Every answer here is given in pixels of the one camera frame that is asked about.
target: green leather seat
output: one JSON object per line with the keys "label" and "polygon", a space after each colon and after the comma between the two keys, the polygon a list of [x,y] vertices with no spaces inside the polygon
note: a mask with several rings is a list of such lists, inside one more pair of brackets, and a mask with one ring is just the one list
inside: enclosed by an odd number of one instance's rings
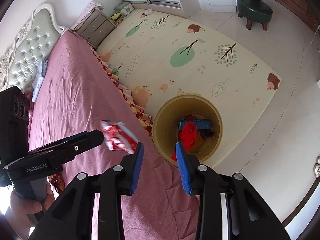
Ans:
{"label": "green leather seat", "polygon": [[249,21],[257,22],[263,25],[266,25],[272,19],[271,7],[261,0],[237,0],[237,5],[239,17],[244,16]]}

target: play mat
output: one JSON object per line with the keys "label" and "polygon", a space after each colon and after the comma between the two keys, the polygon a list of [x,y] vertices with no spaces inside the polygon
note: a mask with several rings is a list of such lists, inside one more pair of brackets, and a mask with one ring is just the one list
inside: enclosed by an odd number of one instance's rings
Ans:
{"label": "play mat", "polygon": [[97,52],[132,91],[145,113],[182,93],[196,93],[218,109],[223,135],[204,162],[214,167],[245,137],[278,89],[280,76],[225,35],[177,16],[137,9]]}

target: fingernail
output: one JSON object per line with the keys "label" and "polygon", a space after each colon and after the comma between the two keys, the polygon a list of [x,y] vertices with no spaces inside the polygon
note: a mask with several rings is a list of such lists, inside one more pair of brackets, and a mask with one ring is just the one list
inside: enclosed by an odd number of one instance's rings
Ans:
{"label": "fingernail", "polygon": [[42,205],[39,202],[35,202],[33,204],[33,208],[35,209],[36,212],[40,212],[42,210]]}

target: bed headboard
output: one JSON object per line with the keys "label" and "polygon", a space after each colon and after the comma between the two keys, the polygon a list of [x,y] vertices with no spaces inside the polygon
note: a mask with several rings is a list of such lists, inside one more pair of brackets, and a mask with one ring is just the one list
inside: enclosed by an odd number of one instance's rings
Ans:
{"label": "bed headboard", "polygon": [[0,59],[1,91],[12,86],[33,91],[37,63],[48,58],[65,30],[57,24],[51,4],[37,8]]}

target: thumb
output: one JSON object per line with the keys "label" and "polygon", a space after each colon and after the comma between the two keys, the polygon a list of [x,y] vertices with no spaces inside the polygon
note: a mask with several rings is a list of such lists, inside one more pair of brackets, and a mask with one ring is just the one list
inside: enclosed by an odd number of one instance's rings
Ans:
{"label": "thumb", "polygon": [[15,191],[11,194],[10,207],[13,212],[20,215],[35,214],[42,210],[42,205],[38,201],[19,198]]}

